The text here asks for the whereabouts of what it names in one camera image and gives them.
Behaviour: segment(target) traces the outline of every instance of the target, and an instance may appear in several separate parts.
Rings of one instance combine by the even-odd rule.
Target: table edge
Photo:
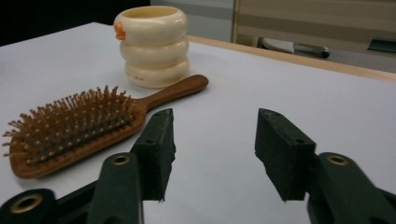
[[[322,61],[319,59],[307,58],[304,56],[287,54],[277,51],[272,51],[268,49],[258,49],[244,45],[238,45],[235,43],[228,43],[225,41],[214,40],[199,36],[187,35],[190,42],[204,44],[212,47],[218,47],[222,49],[230,49],[240,52],[245,52],[248,54],[253,54],[257,56],[262,56],[270,59],[275,59],[288,63],[296,63],[299,65],[306,65],[310,67],[316,67],[328,71],[334,71],[339,73],[344,73],[348,75],[358,76],[358,77],[368,77],[372,79],[393,82],[396,83],[396,74],[384,71],[378,71],[369,68],[358,67],[343,63],[334,63],[329,61]]]

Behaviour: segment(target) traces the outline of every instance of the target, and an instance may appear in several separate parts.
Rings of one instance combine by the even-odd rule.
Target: metal screw hole
[[[336,164],[336,165],[347,165],[347,160],[340,156],[332,155],[332,156],[329,156],[327,158],[327,160],[329,160],[329,162]]]
[[[42,201],[43,196],[40,194],[24,196],[11,205],[10,212],[13,214],[28,212],[37,207]]]
[[[118,156],[118,157],[114,158],[112,162],[115,165],[123,165],[125,163],[128,163],[129,160],[130,160],[129,157],[127,157],[127,156]]]

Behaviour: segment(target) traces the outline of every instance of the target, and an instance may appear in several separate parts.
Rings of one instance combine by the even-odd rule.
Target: white ring-shaped container
[[[144,69],[125,64],[125,73],[130,81],[135,85],[158,89],[170,86],[180,81],[190,69],[189,59],[185,59],[173,66],[158,68],[158,69]]]
[[[114,24],[122,24],[125,42],[131,45],[165,45],[187,33],[186,14],[176,7],[134,7],[122,11]]]
[[[179,63],[189,51],[189,40],[183,36],[169,45],[140,47],[120,43],[122,58],[131,66],[140,68],[158,68]]]

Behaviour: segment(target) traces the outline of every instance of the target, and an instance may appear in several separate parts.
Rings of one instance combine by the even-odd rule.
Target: brush head
[[[303,200],[316,144],[283,115],[259,110],[256,156],[283,201]]]
[[[108,86],[102,91],[83,91],[52,104],[21,114],[9,125],[17,130],[9,146],[11,167],[21,178],[37,178],[80,160],[108,146],[106,141],[120,132],[130,134],[134,116],[129,113],[130,97]]]

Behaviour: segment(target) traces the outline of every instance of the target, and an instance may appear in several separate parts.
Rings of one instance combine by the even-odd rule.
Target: wall
[[[231,42],[234,0],[151,0],[153,6],[183,10],[189,19],[188,35]]]

